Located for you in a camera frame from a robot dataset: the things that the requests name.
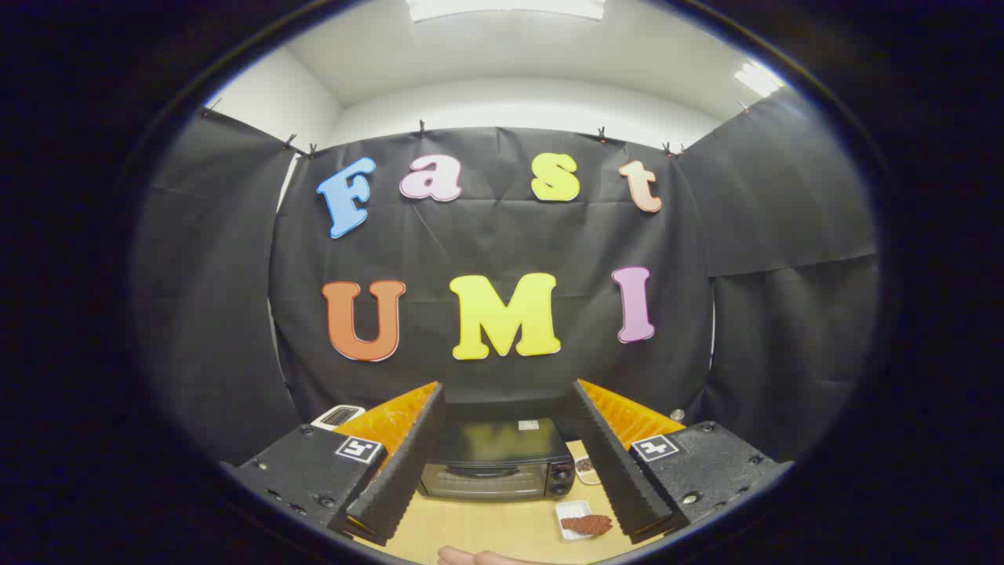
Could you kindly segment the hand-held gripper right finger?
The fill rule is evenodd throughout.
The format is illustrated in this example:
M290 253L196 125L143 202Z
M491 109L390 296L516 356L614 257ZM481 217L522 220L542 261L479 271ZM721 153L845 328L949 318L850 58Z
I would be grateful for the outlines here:
M581 379L568 421L634 543L724 514L791 468L724 425L682 425Z

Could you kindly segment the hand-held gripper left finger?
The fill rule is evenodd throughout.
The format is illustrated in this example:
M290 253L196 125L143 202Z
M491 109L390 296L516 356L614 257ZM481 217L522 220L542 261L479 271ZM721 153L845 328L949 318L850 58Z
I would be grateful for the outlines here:
M372 409L340 405L228 475L294 521L386 545L434 453L446 415L433 381Z

